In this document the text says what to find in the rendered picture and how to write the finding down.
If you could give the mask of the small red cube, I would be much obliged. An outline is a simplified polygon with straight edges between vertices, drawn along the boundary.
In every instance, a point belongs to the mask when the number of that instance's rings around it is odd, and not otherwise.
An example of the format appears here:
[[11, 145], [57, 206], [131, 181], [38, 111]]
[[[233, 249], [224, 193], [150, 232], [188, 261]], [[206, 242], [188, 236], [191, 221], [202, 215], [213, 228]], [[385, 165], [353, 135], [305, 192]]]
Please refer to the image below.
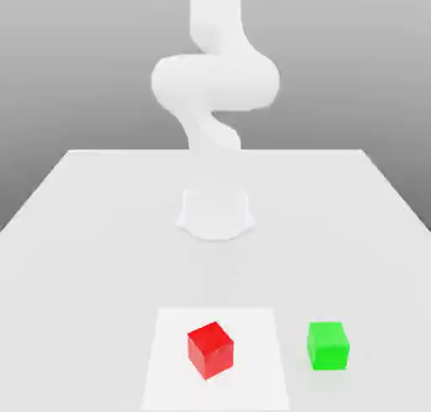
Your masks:
[[234, 364], [234, 341], [216, 322], [187, 334], [188, 358], [204, 380], [208, 380]]

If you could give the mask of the small green cube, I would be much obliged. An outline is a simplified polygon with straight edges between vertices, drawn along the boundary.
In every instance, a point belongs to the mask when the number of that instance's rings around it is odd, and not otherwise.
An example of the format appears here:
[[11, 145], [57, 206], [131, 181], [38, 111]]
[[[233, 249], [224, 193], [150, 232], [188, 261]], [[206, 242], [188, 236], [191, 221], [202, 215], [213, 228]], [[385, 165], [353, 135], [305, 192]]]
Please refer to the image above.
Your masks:
[[306, 348], [315, 371], [338, 371], [347, 367], [350, 342], [339, 321], [310, 322]]

